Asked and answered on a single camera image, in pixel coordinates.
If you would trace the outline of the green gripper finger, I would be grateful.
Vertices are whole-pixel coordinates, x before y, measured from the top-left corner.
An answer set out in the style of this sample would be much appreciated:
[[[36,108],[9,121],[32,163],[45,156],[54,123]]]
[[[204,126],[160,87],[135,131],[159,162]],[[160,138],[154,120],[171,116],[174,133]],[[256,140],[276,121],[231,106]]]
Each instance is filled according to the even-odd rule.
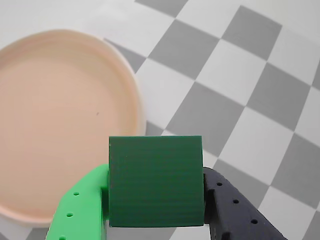
[[[82,177],[61,198],[47,240],[105,240],[108,219],[109,166],[102,164]]]

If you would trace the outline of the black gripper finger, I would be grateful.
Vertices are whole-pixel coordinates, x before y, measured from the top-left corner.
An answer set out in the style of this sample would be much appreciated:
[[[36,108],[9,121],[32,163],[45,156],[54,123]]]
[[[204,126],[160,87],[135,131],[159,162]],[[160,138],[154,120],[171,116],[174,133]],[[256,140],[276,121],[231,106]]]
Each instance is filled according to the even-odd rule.
[[[204,223],[212,240],[284,240],[258,209],[216,170],[203,168]]]

